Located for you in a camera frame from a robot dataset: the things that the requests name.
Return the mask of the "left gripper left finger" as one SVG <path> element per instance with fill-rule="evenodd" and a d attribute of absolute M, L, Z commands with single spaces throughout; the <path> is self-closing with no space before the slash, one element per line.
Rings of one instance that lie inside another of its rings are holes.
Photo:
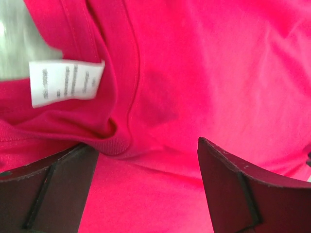
<path fill-rule="evenodd" d="M 0 174 L 2 233 L 78 232 L 99 153 L 78 144 Z"/>

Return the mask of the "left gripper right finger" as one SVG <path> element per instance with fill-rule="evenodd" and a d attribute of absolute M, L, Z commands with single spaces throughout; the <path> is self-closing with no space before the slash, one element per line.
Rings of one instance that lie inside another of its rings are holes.
<path fill-rule="evenodd" d="M 310 232 L 309 182 L 265 170 L 203 137 L 197 153 L 214 232 Z"/>

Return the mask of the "pink red t-shirt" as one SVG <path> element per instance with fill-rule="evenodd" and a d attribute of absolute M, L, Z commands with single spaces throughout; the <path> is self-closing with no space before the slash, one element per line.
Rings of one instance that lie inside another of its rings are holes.
<path fill-rule="evenodd" d="M 28 0 L 48 45 L 105 61 L 96 98 L 33 108 L 1 84 L 0 168 L 100 152 L 82 233 L 209 233 L 203 136 L 298 180 L 311 144 L 308 0 Z"/>

